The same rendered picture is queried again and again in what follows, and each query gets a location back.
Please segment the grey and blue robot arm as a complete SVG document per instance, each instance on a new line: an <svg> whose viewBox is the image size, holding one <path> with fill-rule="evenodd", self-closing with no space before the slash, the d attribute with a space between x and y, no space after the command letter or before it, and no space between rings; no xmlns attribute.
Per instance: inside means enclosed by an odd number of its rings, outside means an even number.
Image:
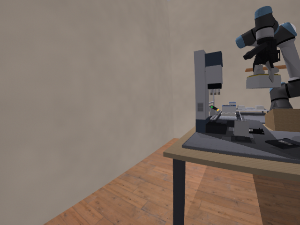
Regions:
<svg viewBox="0 0 300 225"><path fill-rule="evenodd" d="M236 45L241 49L245 46L255 46L247 52L245 60L253 58L267 47L267 43L257 44L257 40L273 37L277 40L289 74L288 83L281 82L281 87L270 88L272 109L293 109L289 98L300 96L300 59L294 44L297 33L289 22L279 25L272 15L272 8L264 6L255 12L255 27L236 38Z"/></svg>

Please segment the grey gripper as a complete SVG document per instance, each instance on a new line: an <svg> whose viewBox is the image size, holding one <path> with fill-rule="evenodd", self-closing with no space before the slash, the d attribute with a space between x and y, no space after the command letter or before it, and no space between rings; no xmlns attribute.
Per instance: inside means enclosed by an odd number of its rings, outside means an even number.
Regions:
<svg viewBox="0 0 300 225"><path fill-rule="evenodd" d="M273 37L263 37L257 40L257 44L266 42L267 47L256 54L253 63L253 72L256 74L264 74L263 65L268 69L269 79L274 82L274 74L279 72L279 69L273 63L280 61L280 50L277 50L277 40ZM279 59L278 59L279 53ZM261 65L262 64L262 65Z"/></svg>

